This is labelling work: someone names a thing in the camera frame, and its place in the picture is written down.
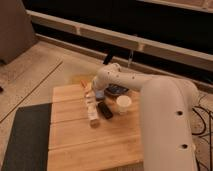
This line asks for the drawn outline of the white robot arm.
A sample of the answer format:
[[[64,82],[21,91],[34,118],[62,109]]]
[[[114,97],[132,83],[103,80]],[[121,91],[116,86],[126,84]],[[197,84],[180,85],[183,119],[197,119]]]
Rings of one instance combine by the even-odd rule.
[[[189,114],[198,88],[187,79],[126,73],[117,63],[99,69],[95,90],[116,84],[140,93],[144,171],[198,171]]]

